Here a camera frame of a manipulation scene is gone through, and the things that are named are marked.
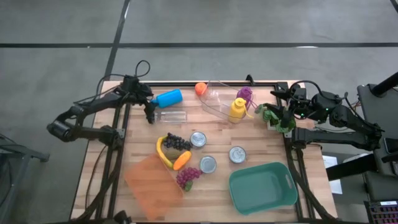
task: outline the white paper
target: white paper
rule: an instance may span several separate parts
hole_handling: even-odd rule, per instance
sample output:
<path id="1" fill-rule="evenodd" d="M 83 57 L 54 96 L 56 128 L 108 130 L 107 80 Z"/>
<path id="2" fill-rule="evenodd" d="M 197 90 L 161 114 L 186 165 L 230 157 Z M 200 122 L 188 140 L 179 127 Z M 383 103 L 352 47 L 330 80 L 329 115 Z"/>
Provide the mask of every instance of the white paper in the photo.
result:
<path id="1" fill-rule="evenodd" d="M 325 164 L 325 168 L 329 168 L 337 165 L 337 158 L 333 156 L 322 156 L 323 163 Z M 343 194 L 343 190 L 341 189 L 340 180 L 329 181 L 331 192 L 334 194 Z"/>
<path id="2" fill-rule="evenodd" d="M 380 205 L 397 205 L 397 202 L 391 201 L 391 202 L 380 202 Z"/>

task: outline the clear plastic container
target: clear plastic container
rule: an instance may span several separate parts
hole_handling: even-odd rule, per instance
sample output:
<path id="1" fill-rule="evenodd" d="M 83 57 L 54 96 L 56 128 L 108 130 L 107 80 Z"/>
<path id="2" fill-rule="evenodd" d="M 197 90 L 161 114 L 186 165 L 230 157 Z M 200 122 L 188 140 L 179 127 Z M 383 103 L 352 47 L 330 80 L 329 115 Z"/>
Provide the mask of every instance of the clear plastic container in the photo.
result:
<path id="1" fill-rule="evenodd" d="M 206 85 L 205 93 L 200 97 L 203 110 L 219 118 L 228 120 L 231 117 L 229 115 L 231 104 L 236 99 L 238 91 L 239 89 L 220 81 L 210 80 Z"/>
<path id="2" fill-rule="evenodd" d="M 187 112 L 185 111 L 156 111 L 155 122 L 161 123 L 185 123 L 187 122 Z"/>

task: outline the purple grapes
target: purple grapes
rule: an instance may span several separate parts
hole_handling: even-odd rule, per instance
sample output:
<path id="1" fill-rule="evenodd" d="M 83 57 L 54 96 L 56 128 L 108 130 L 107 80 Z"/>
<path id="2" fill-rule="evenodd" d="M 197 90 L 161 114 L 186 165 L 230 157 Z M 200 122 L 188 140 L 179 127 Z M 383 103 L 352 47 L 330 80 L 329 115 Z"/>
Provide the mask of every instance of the purple grapes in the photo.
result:
<path id="1" fill-rule="evenodd" d="M 167 148 L 173 147 L 179 151 L 182 151 L 183 149 L 190 151 L 192 148 L 190 141 L 186 141 L 180 136 L 173 135 L 172 133 L 167 133 L 164 146 Z"/>
<path id="2" fill-rule="evenodd" d="M 200 171 L 196 168 L 192 168 L 192 167 L 185 168 L 184 170 L 182 170 L 181 172 L 179 172 L 177 174 L 177 183 L 182 189 L 184 189 L 185 184 L 188 181 L 194 180 L 194 178 L 199 178 L 201 174 L 202 174 L 202 171 Z"/>

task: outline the grapes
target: grapes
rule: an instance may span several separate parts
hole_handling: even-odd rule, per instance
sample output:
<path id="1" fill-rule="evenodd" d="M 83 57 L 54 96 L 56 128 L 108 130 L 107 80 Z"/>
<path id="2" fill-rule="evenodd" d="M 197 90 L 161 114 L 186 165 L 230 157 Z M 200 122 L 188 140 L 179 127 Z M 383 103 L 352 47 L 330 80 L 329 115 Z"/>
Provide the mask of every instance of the grapes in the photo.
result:
<path id="1" fill-rule="evenodd" d="M 167 133 L 167 137 L 163 145 L 167 148 L 173 147 L 179 151 L 182 151 L 183 149 L 190 151 L 193 147 L 190 141 L 186 141 L 180 136 L 173 135 L 172 133 Z"/>
<path id="2" fill-rule="evenodd" d="M 177 183 L 185 191 L 189 191 L 192 187 L 193 180 L 199 178 L 203 172 L 192 167 L 185 168 L 177 174 Z"/>

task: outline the clear plastic tray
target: clear plastic tray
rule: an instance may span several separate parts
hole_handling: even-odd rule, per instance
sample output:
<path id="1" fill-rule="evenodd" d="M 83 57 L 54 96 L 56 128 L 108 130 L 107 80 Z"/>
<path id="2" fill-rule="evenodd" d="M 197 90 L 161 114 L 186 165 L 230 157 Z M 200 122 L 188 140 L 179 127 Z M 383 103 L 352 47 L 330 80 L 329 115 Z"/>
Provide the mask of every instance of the clear plastic tray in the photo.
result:
<path id="1" fill-rule="evenodd" d="M 231 104 L 236 99 L 238 91 L 239 89 L 220 81 L 210 80 L 206 85 L 205 93 L 200 97 L 203 110 L 219 118 L 228 120 Z"/>

